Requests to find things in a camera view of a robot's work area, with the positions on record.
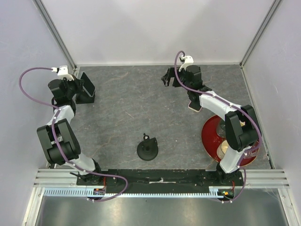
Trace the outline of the black phone clear case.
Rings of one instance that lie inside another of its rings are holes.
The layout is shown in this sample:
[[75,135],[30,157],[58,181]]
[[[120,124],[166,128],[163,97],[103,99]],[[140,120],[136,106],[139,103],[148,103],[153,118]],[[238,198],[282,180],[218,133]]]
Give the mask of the black phone clear case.
[[82,72],[80,79],[83,80],[83,90],[85,93],[89,97],[93,97],[95,95],[95,86],[85,72]]

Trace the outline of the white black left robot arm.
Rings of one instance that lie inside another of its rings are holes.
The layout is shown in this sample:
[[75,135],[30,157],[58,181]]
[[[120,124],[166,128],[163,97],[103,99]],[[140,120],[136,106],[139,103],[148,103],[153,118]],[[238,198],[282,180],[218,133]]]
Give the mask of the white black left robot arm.
[[55,79],[48,84],[53,98],[54,115],[47,125],[37,129],[46,160],[51,165],[69,166],[77,170],[74,176],[86,185],[100,185],[103,173],[99,164],[81,152],[80,144],[70,126],[77,104],[95,101],[95,86],[85,73],[72,81]]

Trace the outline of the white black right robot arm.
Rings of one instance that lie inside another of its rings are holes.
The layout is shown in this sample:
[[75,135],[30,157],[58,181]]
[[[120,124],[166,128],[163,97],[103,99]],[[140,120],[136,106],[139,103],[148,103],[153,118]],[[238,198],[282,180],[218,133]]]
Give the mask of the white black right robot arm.
[[228,148],[223,159],[217,164],[215,179],[220,185],[227,185],[237,175],[240,163],[247,152],[255,150],[254,144],[261,142],[261,131],[254,108],[240,106],[217,95],[203,84],[199,66],[187,69],[169,67],[161,78],[168,87],[183,87],[189,96],[189,108],[199,112],[210,110],[225,123],[225,139]]

